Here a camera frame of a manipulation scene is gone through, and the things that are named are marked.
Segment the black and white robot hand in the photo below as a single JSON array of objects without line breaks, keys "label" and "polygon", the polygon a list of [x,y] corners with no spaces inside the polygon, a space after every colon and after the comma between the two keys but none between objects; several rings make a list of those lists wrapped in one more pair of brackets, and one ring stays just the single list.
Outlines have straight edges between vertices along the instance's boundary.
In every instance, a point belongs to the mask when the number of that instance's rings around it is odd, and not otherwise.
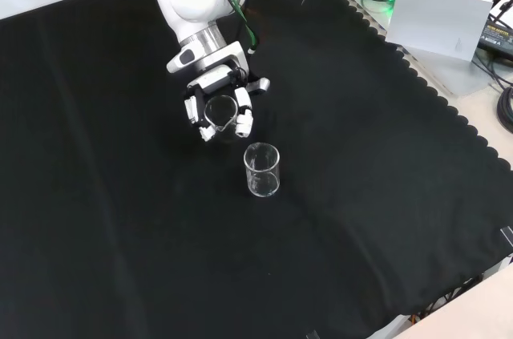
[{"label": "black and white robot hand", "polygon": [[210,142],[225,134],[245,139],[253,126],[247,72],[227,65],[214,67],[187,85],[184,106],[190,124]]}]

